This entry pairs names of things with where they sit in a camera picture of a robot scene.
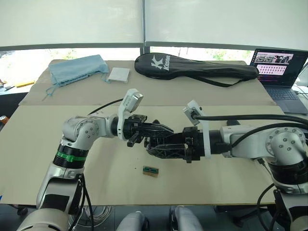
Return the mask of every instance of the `drawstring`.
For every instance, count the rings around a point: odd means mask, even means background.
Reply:
[[[56,90],[56,88],[58,88],[58,86],[57,86],[57,85],[52,86],[52,87],[50,87],[50,88],[46,89],[46,96],[42,99],[42,101],[44,101],[44,100],[47,98],[47,96],[52,96],[52,95],[53,95],[53,93],[54,93],[54,91]]]
[[[107,80],[107,73],[102,73],[102,76],[101,76],[102,80],[106,83],[111,83],[110,80]]]

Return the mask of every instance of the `bag strap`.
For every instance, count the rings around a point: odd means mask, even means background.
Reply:
[[[218,87],[223,87],[223,88],[231,87],[231,86],[238,84],[240,82],[245,82],[245,81],[249,80],[249,79],[240,79],[236,83],[228,84],[228,83],[220,83],[220,82],[216,82],[216,81],[213,81],[213,80],[209,80],[207,78],[203,78],[203,77],[200,77],[200,76],[188,76],[188,77],[202,81],[204,83],[209,83],[209,84],[212,84],[212,85],[215,85],[215,86],[218,86]]]

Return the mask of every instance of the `blue drawstring pouch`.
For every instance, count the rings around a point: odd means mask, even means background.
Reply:
[[[99,54],[49,65],[51,82],[54,85],[46,90],[52,95],[57,87],[62,87],[97,73],[108,73],[108,65]]]

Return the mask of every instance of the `table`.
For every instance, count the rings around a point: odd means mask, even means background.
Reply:
[[[26,92],[4,95],[0,94],[0,115],[10,118],[26,94]]]
[[[245,64],[244,61],[220,61],[228,64]],[[200,105],[276,105],[257,79],[242,82],[229,88],[213,86],[188,77],[173,80],[158,80],[138,74],[134,61],[107,61],[109,69],[130,69],[128,84],[111,83],[97,74],[58,88],[53,96],[46,97],[46,89],[52,86],[48,69],[32,86],[20,105],[104,105],[121,99],[128,89],[136,88],[146,95],[142,106],[183,106],[195,99]],[[224,83],[234,83],[238,78],[214,78]]]
[[[282,114],[277,106],[204,106],[209,116],[238,114]],[[140,106],[135,113],[148,121],[181,132],[192,126],[183,106]],[[19,106],[0,132],[0,203],[34,205],[39,187],[53,160],[62,136],[62,123],[75,115],[86,115],[95,106]],[[116,106],[104,109],[117,111]],[[275,121],[241,121],[263,125]],[[225,122],[210,122],[218,129]],[[159,168],[158,178],[142,174],[144,165]],[[85,177],[93,205],[234,205],[255,204],[272,183],[258,162],[213,155],[186,164],[182,159],[159,159],[146,153],[143,144],[128,148],[118,138],[97,140],[85,163]],[[271,192],[262,201],[273,203]]]
[[[20,87],[20,88],[13,87],[13,88],[11,88],[9,90],[1,91],[0,92],[0,96],[1,95],[18,94],[18,93],[26,93],[26,92],[30,91],[32,86],[33,86],[33,84],[27,85],[27,86],[24,86],[24,87]]]
[[[294,85],[292,87],[292,90],[298,91],[300,93],[306,93],[307,94],[305,96],[302,95],[302,94],[299,94],[297,96],[301,100],[303,105],[308,109],[308,100],[307,100],[307,98],[308,98],[308,87]],[[298,117],[301,117],[303,119],[308,119],[308,115],[305,115],[305,114],[292,114],[292,113],[287,113],[287,114],[292,115],[292,116],[298,116]]]

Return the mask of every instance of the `floor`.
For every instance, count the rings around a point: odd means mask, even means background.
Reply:
[[[149,219],[151,231],[167,231],[169,206],[114,206],[110,217],[102,225],[95,228],[96,231],[113,231],[121,220],[131,212],[142,211]],[[244,222],[244,226],[239,228],[232,223],[232,216],[241,216],[251,210],[239,210],[231,213],[216,213],[213,206],[188,206],[198,217],[205,231],[261,231],[263,230],[257,217],[248,219]],[[271,215],[267,212],[262,215],[264,221],[269,226]],[[15,231],[24,217],[17,215],[16,209],[9,205],[0,204],[0,230]],[[89,231],[90,228],[78,226],[76,231]],[[283,231],[284,229],[275,224],[275,231]]]

